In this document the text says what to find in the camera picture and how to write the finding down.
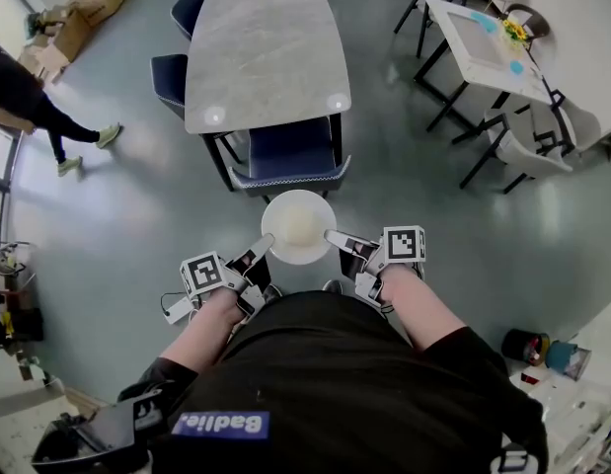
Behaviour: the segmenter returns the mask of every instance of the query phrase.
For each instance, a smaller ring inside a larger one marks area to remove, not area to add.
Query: small white table
[[[427,127],[427,131],[431,131],[448,114],[455,116],[470,129],[476,127],[452,108],[469,84],[501,91],[492,105],[493,109],[499,109],[511,93],[544,104],[553,104],[542,74],[524,46],[514,47],[500,36],[502,34],[500,20],[443,0],[425,0],[425,2],[434,21],[445,35],[445,40],[415,76],[415,81],[420,86],[445,103],[441,112]],[[463,83],[450,96],[441,93],[424,78],[448,47],[452,50],[463,76]],[[517,62],[514,67],[520,68],[520,73],[512,70],[511,62]]]
[[[340,113],[350,106],[343,45],[327,0],[204,0],[189,51],[185,125],[205,137],[229,189],[207,135],[333,115],[341,163]]]

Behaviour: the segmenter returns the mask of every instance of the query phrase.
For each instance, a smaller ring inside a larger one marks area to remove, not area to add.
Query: black sleeve
[[[118,402],[160,388],[169,404],[169,408],[180,399],[191,383],[197,378],[197,373],[189,368],[166,358],[156,358],[147,370],[140,376],[138,382],[125,388],[118,395]]]
[[[498,353],[471,328],[465,327],[434,343],[425,354],[475,384],[500,416],[504,433],[537,457],[538,472],[546,472],[549,451],[542,405],[511,384]]]

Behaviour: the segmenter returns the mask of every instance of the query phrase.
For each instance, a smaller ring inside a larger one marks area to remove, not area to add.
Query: person's arm
[[[392,302],[417,350],[424,351],[465,327],[465,323],[410,269],[402,265],[390,266],[382,274],[382,281],[382,299]]]
[[[27,134],[33,133],[35,129],[34,125],[27,119],[22,119],[22,118],[18,118],[17,116],[13,116],[11,113],[8,113],[1,107],[0,107],[0,124],[3,124],[4,126],[9,126],[10,128],[19,129]]]
[[[237,293],[218,288],[160,358],[201,373],[215,364],[233,328],[243,319],[244,313],[237,307]]]

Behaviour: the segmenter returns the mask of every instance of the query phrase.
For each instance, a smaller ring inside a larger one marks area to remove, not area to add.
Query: black pants
[[[61,137],[67,137],[77,142],[97,142],[99,133],[80,126],[69,116],[60,111],[46,95],[39,102],[36,111],[31,117],[31,122],[38,128],[48,132],[52,152],[55,154],[57,163],[66,161],[66,153],[61,145]]]

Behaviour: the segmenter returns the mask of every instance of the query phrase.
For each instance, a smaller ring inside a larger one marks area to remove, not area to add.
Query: green sneaker
[[[65,176],[69,170],[76,169],[81,165],[81,156],[73,158],[72,160],[64,160],[62,163],[57,164],[57,176],[60,178]]]
[[[120,124],[115,124],[114,126],[108,126],[99,132],[99,141],[97,142],[97,147],[99,149],[103,149],[108,144],[110,144],[113,140],[116,139],[118,133],[122,126]]]

